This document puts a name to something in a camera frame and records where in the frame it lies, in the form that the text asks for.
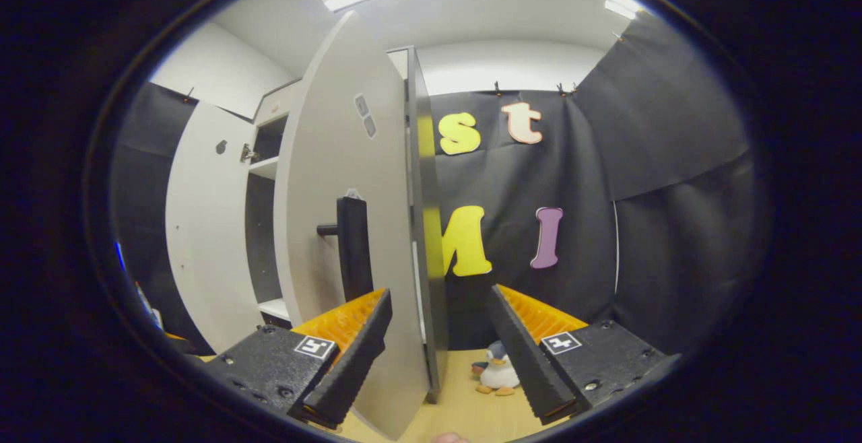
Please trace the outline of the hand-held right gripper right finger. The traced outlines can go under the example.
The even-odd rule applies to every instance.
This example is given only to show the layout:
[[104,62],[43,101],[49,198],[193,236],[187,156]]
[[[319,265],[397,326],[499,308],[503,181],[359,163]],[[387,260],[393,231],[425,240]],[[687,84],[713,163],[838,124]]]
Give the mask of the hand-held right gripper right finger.
[[487,311],[542,424],[576,417],[656,384],[677,366],[613,320],[592,324],[494,285]]

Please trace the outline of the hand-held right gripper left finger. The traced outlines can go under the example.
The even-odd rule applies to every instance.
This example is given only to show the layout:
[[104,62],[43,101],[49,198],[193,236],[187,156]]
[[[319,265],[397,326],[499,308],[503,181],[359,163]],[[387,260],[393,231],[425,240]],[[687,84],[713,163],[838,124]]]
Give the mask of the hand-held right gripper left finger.
[[295,329],[260,326],[204,366],[268,412],[334,430],[385,350],[391,319],[391,293],[378,289]]

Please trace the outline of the white cabinet door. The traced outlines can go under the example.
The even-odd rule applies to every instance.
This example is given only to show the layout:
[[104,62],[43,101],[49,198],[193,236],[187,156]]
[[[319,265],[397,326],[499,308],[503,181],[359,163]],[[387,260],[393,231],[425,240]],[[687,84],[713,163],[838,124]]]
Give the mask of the white cabinet door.
[[405,88],[384,47],[355,11],[327,33],[300,81],[275,182],[277,273],[299,325],[345,301],[337,241],[317,234],[337,199],[356,191],[368,209],[370,270],[390,290],[392,320],[353,413],[397,441],[429,390],[421,336],[407,182]]
[[186,311],[216,353],[263,324],[246,246],[253,133],[231,112],[198,102],[170,167],[164,207],[170,268]]

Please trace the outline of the white and grey cabinet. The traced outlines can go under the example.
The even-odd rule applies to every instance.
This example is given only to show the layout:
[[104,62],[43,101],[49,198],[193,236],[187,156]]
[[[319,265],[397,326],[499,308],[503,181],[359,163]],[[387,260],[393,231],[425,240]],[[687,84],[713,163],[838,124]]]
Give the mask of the white and grey cabinet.
[[[444,380],[449,324],[442,275],[442,225],[440,195],[434,157],[434,127],[427,82],[414,47],[388,51],[388,57],[403,78],[407,182],[411,218],[413,279],[418,297],[420,329],[425,349],[429,390],[426,400],[436,403]],[[281,142],[288,114],[258,126],[276,126]],[[252,171],[264,170],[276,182],[278,154],[271,160],[253,164]]]

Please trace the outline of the white cabinet drawer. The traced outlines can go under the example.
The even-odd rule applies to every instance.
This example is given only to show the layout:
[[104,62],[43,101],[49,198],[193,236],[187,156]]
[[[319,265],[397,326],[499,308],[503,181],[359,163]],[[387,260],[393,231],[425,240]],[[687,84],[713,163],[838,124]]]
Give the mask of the white cabinet drawer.
[[255,114],[255,126],[263,126],[289,114],[301,89],[302,79],[298,79],[265,94]]

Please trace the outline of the penguin plush toy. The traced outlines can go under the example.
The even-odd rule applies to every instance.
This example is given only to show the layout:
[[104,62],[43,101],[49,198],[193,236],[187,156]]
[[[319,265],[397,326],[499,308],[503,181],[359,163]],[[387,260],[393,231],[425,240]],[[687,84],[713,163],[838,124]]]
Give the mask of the penguin plush toy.
[[514,364],[501,341],[489,345],[484,360],[471,364],[471,372],[478,381],[476,391],[483,395],[512,396],[520,385]]

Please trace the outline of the black backdrop cloth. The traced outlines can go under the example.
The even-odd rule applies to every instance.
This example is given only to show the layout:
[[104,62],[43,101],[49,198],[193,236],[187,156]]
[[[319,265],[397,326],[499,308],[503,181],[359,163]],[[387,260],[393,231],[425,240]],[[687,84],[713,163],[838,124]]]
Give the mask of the black backdrop cloth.
[[[659,351],[701,347],[763,259],[764,182],[748,106],[689,32],[640,10],[572,96],[462,88],[433,94],[449,348],[498,338],[486,298],[496,284],[587,324],[613,320]],[[123,113],[106,175],[125,285],[145,326],[206,344],[176,289],[164,207],[191,113],[147,82]],[[250,148],[247,262],[259,303],[280,299],[275,183]]]

